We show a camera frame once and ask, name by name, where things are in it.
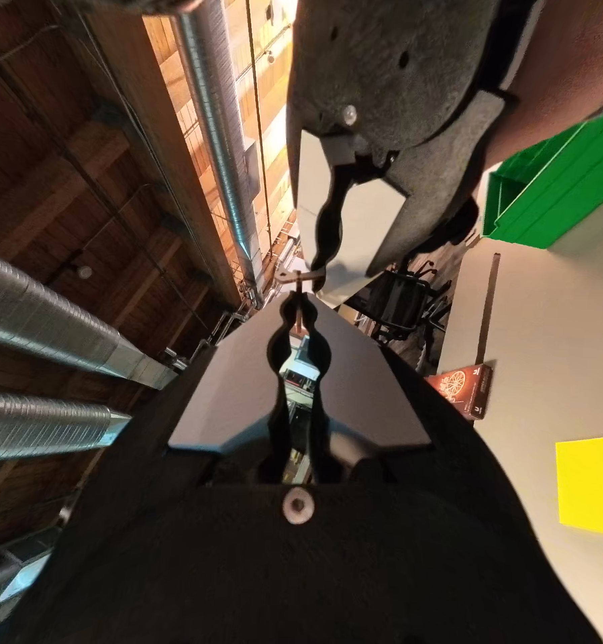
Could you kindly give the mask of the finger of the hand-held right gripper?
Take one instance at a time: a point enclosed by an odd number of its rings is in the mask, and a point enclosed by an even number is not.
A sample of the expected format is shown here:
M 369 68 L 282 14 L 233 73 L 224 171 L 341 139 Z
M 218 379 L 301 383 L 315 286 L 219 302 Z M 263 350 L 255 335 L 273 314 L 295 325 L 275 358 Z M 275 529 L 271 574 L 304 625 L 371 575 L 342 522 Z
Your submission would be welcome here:
M 349 180 L 345 189 L 331 174 L 312 180 L 313 293 L 336 308 L 386 269 L 370 265 L 406 198 L 383 179 L 361 184 Z
M 303 128 L 297 167 L 297 223 L 305 267 L 326 276 L 356 276 L 343 252 L 342 208 L 353 183 L 350 135 L 318 136 Z

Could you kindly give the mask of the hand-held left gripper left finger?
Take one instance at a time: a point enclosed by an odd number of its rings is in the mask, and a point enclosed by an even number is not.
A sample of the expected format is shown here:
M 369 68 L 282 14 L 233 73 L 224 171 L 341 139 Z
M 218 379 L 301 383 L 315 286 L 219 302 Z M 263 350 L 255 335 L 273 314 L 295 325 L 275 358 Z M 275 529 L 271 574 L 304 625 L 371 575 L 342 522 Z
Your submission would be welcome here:
M 219 342 L 177 422 L 169 448 L 281 476 L 292 450 L 281 367 L 291 355 L 296 294 L 284 293 Z

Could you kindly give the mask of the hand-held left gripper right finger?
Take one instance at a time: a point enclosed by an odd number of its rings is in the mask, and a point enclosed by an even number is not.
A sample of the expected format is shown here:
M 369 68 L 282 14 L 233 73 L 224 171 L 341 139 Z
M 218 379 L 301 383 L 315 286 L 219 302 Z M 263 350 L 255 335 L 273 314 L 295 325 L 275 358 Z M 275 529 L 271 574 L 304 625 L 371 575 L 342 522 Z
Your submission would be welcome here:
M 307 439 L 314 476 L 432 444 L 375 341 L 309 293 L 301 294 L 301 318 L 319 371 Z

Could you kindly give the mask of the small metal bracket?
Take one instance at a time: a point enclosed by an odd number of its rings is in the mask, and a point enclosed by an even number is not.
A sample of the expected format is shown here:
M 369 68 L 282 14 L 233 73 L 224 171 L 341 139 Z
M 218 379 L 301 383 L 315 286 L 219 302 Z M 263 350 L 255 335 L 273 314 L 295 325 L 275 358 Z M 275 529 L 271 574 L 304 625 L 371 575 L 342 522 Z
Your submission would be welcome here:
M 321 268 L 313 271 L 302 272 L 300 270 L 281 269 L 275 272 L 274 278 L 280 284 L 303 283 L 304 281 L 315 281 L 323 279 L 326 275 L 326 269 Z

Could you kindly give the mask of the person's right forearm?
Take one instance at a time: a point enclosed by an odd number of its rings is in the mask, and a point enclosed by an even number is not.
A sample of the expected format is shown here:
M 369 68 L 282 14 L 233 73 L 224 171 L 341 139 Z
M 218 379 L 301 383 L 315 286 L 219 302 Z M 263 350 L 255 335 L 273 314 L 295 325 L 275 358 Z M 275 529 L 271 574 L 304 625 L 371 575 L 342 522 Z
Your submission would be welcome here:
M 603 113 L 603 1 L 545 1 L 484 169 Z

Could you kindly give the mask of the brown model kit box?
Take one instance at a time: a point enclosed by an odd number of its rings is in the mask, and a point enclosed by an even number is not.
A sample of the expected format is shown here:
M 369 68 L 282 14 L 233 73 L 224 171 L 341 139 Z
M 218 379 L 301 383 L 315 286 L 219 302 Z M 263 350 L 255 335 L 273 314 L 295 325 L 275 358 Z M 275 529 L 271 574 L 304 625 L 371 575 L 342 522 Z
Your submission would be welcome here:
M 486 364 L 465 366 L 426 381 L 468 421 L 483 420 L 487 411 L 493 369 Z

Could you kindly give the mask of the black office chair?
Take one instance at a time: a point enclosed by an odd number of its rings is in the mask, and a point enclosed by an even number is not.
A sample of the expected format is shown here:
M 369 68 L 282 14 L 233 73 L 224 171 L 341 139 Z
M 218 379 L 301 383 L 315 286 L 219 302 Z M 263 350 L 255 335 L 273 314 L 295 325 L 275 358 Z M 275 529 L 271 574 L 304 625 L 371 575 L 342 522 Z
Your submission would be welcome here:
M 436 286 L 426 276 L 438 273 L 433 262 L 418 272 L 385 270 L 345 301 L 345 306 L 373 322 L 371 338 L 379 345 L 406 341 L 419 334 L 423 348 L 432 350 L 435 332 L 445 332 L 442 318 L 451 310 L 448 299 L 453 281 Z

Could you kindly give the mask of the dark flat strip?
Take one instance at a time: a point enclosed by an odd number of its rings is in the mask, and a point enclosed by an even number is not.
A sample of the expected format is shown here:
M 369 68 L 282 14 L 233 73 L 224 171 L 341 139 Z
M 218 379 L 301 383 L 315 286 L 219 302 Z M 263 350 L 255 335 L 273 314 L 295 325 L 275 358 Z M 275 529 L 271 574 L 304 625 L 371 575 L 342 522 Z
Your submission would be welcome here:
M 479 329 L 479 338 L 476 348 L 476 358 L 475 364 L 479 365 L 484 363 L 486 348 L 488 343 L 488 336 L 490 331 L 491 324 L 491 315 L 493 309 L 493 302 L 495 297 L 495 289 L 497 285 L 497 279 L 499 275 L 501 254 L 494 253 L 491 261 L 491 268 L 488 279 L 488 287 L 486 290 L 486 296 L 483 306 L 483 314 L 481 318 L 481 326 Z

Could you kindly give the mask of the green plastic bin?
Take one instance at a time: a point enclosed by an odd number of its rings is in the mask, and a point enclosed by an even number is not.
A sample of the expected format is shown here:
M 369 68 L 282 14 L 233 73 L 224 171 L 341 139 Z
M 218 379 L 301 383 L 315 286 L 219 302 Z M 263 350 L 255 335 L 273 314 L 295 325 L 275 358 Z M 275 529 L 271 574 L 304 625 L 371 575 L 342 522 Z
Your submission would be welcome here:
M 603 115 L 509 157 L 488 175 L 483 237 L 548 249 L 603 204 Z

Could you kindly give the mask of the yellow notepad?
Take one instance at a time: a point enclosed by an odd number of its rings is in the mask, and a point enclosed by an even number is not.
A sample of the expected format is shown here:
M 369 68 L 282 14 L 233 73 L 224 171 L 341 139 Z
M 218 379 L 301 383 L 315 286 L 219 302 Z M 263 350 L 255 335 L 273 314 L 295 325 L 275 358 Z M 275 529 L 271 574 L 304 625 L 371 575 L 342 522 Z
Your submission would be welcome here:
M 603 438 L 557 442 L 558 518 L 603 534 Z

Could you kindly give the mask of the spiral metal ventilation duct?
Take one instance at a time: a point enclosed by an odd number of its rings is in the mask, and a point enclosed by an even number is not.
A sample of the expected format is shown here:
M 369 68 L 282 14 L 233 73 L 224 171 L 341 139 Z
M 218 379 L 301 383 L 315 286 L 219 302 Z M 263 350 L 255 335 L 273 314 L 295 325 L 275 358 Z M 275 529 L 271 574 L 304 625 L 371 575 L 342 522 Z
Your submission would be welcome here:
M 223 1 L 191 1 L 171 19 L 178 52 L 210 153 L 220 202 L 254 304 L 263 305 L 263 263 Z

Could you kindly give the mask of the large metal ventilation duct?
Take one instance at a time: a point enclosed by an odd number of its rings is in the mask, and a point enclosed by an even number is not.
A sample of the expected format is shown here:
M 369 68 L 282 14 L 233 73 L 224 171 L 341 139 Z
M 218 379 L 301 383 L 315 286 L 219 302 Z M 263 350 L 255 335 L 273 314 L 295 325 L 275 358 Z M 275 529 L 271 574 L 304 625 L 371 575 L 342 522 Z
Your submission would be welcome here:
M 105 405 L 0 393 L 0 461 L 109 447 L 130 421 Z
M 117 329 L 1 259 L 0 344 L 155 390 L 178 376 Z

